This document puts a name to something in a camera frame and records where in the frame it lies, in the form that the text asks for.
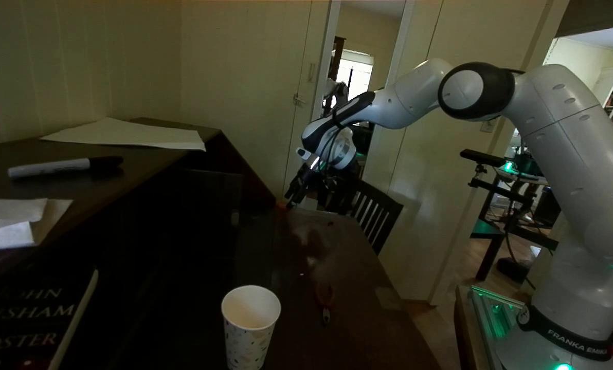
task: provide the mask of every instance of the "white paper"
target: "white paper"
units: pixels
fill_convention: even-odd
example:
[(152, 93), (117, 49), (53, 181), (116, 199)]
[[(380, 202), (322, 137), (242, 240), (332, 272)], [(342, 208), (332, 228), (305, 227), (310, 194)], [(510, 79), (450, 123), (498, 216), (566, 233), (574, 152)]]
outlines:
[(40, 244), (69, 208), (69, 199), (0, 199), (0, 248)]
[(43, 135), (51, 142), (76, 142), (76, 145), (114, 145), (114, 147), (154, 147), (167, 150), (204, 150), (205, 145), (197, 129), (177, 129), (122, 122), (105, 118), (92, 123), (59, 129)]

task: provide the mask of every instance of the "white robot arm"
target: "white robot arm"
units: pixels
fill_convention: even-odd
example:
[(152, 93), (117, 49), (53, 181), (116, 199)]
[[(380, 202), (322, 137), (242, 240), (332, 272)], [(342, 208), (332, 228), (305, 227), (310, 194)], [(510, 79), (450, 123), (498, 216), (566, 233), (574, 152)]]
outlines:
[(457, 119), (509, 118), (546, 176), (570, 237), (520, 325), (498, 344), (504, 368), (613, 368), (613, 123), (595, 94), (563, 67), (518, 75), (490, 65), (450, 69), (429, 59), (396, 86), (364, 93), (302, 134), (307, 164), (288, 191), (301, 202), (310, 173), (354, 159), (347, 126), (400, 129), (440, 108)]

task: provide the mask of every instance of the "paper cup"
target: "paper cup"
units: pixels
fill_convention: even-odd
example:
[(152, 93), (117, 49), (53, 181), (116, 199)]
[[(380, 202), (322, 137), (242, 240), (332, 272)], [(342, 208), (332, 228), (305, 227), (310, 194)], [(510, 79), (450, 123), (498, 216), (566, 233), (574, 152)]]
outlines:
[(230, 370), (264, 368), (280, 315), (280, 298), (262, 285), (239, 285), (222, 298), (226, 366)]

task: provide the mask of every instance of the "wall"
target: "wall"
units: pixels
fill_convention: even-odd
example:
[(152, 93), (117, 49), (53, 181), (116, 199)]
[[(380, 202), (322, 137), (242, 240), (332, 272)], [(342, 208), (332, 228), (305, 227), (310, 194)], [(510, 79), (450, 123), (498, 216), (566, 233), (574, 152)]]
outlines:
[(282, 198), (310, 119), (328, 3), (184, 0), (181, 119), (222, 128)]
[(338, 35), (346, 38), (346, 49), (358, 49), (375, 57), (370, 90), (385, 86), (402, 18), (342, 5)]
[(102, 116), (177, 118), (175, 0), (0, 0), (0, 142)]
[(574, 38), (557, 38), (552, 44), (546, 65), (562, 65), (588, 88), (595, 88), (599, 75), (604, 69), (613, 69), (613, 47), (588, 46)]

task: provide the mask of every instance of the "marker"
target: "marker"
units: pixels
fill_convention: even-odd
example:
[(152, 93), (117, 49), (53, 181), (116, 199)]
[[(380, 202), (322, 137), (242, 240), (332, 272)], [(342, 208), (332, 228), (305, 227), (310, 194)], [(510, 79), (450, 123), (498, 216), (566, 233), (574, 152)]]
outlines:
[(10, 167), (7, 176), (10, 180), (22, 178), (45, 178), (55, 173), (76, 173), (76, 170), (112, 170), (122, 164), (122, 156), (95, 156), (95, 159), (67, 159), (67, 161), (49, 161), (49, 163), (30, 163)]

